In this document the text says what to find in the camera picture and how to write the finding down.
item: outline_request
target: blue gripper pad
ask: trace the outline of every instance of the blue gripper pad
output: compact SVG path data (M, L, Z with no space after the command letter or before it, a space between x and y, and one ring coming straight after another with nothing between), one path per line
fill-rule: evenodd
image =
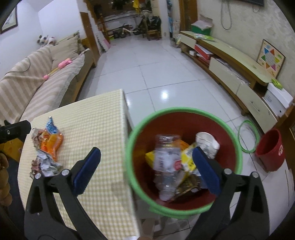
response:
M97 147L92 148L84 160L78 161L71 171L78 170L73 178L73 194L78 196L84 193L92 175L100 163L101 152Z
M209 161L214 160L209 160L200 147L193 150L194 164L207 184L210 193L218 196L221 193L220 178L209 164Z

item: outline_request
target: striped sofa cover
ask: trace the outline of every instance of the striped sofa cover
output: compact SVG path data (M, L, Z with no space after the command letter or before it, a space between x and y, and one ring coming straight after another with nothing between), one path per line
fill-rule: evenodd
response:
M84 65L85 51L44 81L43 76L51 72L53 63L50 48L45 46L31 53L0 80L0 124L4 120L32 121L59 107L69 84Z

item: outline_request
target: sofa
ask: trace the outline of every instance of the sofa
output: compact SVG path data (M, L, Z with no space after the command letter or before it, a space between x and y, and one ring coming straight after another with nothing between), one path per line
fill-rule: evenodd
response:
M80 45L80 53L77 50L73 55L67 42L70 42L70 39L65 39L64 47L41 47L18 62L0 80L0 124L3 124L4 120L9 123L23 120L31 122L37 116L75 102L89 70L95 67L95 63L90 49L81 49ZM73 62L45 81L43 76L57 66L58 58L53 54L54 51L62 61L70 57Z

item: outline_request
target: tile floor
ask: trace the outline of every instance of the tile floor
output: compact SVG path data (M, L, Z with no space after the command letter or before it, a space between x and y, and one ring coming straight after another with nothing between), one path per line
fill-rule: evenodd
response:
M235 133L245 119L231 96L188 56L170 46L169 40L148 41L141 36L131 36L112 41L81 90L79 100L122 88L133 124L168 107L185 106L210 112L225 121ZM241 130L244 148L251 149L254 135L247 126ZM293 175L286 162L276 172L268 173L254 154L243 153L242 174L257 171L263 181L267 196L270 231L273 232L292 206L295 194ZM236 193L230 212L233 214L239 194ZM185 239L198 219L198 215L185 220L160 217L148 212L145 202L138 200L139 218L160 218L155 227L154 239Z

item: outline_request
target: drawer handle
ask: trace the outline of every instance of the drawer handle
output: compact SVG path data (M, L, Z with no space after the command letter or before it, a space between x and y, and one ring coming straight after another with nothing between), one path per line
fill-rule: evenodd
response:
M254 103L253 103L253 101L250 101L250 103L252 104L252 106L255 108L255 110L257 111L257 112L259 112L260 113L260 110L254 105Z

